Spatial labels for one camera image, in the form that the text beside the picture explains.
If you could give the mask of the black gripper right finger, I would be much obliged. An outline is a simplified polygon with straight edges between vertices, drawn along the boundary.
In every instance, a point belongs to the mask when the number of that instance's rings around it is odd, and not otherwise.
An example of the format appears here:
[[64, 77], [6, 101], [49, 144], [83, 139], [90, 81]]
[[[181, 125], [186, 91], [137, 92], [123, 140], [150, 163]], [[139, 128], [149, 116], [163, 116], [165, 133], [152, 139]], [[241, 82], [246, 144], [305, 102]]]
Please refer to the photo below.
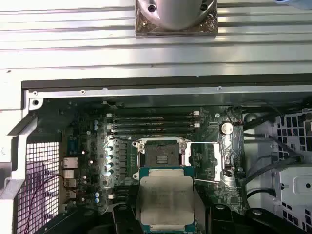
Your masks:
[[207, 234], [305, 234], [306, 231], [262, 209], [241, 215], [224, 204], [213, 204], [206, 212]]

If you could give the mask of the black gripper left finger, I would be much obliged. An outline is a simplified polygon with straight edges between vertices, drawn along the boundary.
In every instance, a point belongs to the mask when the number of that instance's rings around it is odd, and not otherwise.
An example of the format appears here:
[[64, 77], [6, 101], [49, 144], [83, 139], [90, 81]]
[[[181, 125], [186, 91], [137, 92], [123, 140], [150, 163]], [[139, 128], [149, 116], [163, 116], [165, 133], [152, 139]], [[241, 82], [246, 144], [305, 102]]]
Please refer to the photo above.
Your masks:
[[40, 228], [41, 234], [140, 234], [141, 224], [133, 209], [119, 203], [100, 214], [90, 208], [74, 208], [58, 214]]

